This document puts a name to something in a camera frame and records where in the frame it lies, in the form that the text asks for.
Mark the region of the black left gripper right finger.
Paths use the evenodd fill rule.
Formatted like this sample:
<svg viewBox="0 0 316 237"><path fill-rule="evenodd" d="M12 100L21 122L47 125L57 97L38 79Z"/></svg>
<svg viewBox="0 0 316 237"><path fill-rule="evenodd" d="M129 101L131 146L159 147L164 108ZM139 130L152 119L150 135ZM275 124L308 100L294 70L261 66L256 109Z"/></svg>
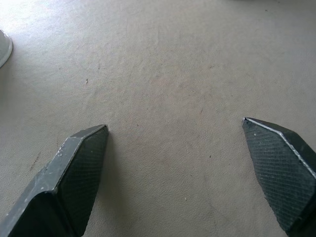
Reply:
<svg viewBox="0 0 316 237"><path fill-rule="evenodd" d="M316 235L316 154L294 131L255 118L242 128L254 171L289 237Z"/></svg>

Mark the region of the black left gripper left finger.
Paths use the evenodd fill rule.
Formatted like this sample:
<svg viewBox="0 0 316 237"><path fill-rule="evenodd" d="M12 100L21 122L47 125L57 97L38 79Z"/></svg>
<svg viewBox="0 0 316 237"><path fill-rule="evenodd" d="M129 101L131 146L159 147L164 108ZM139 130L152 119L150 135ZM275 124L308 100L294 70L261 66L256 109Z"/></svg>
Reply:
<svg viewBox="0 0 316 237"><path fill-rule="evenodd" d="M69 136L6 214L0 235L83 236L99 188L108 135L108 127L101 124Z"/></svg>

